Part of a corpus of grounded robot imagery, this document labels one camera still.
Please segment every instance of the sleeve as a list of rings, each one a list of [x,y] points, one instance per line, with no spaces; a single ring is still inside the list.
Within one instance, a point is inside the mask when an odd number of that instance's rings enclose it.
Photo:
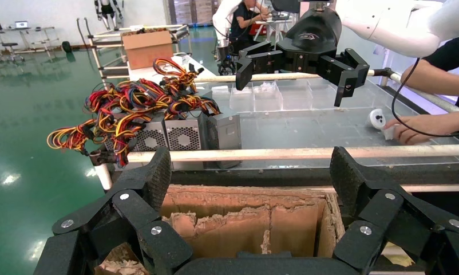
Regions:
[[[459,67],[459,37],[452,39],[438,48],[431,55],[424,57],[433,66],[449,71]]]
[[[233,17],[235,17],[235,18],[243,17],[243,19],[244,19],[244,6],[238,5],[238,8],[233,13]]]

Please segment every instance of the plastic container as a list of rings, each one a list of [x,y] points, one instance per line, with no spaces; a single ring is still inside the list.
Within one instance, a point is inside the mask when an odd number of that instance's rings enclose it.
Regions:
[[[231,92],[228,86],[217,86],[212,87],[212,98],[216,101],[219,106],[229,106]]]
[[[253,112],[255,110],[253,84],[249,83],[248,86],[241,91],[237,90],[235,84],[233,84],[231,96],[229,98],[229,107],[233,111],[239,113]]]
[[[255,112],[271,112],[282,109],[282,94],[276,83],[254,82]]]
[[[312,107],[312,94],[307,80],[283,80],[276,85],[282,95],[282,110],[304,111]]]
[[[313,110],[337,109],[337,107],[334,107],[336,90],[331,85],[312,85],[310,83],[310,89]]]

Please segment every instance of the laptop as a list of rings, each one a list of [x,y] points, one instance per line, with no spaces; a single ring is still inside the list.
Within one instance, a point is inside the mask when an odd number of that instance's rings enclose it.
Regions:
[[[25,29],[28,28],[27,21],[16,21],[15,22],[16,29]]]

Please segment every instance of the green floor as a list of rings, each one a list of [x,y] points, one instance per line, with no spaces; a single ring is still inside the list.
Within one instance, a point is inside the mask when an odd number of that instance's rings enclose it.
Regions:
[[[198,28],[191,37],[193,57],[216,72],[213,30]],[[24,55],[19,67],[0,65],[0,275],[32,274],[52,224],[103,195],[87,157],[46,145],[52,130],[90,117],[82,106],[100,82],[87,52],[76,52],[74,62],[56,55],[54,62],[39,53]]]

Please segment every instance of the black clothing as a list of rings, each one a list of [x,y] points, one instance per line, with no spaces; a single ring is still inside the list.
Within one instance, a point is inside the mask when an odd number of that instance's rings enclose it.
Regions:
[[[252,40],[250,36],[251,25],[248,27],[240,28],[237,17],[243,17],[244,20],[249,20],[259,13],[252,10],[248,10],[245,4],[242,2],[238,5],[238,8],[233,13],[233,21],[231,22],[231,32],[229,34],[229,41],[249,41]]]
[[[433,54],[424,58],[433,66],[442,70],[453,70],[459,67],[459,37],[452,39],[438,48]]]

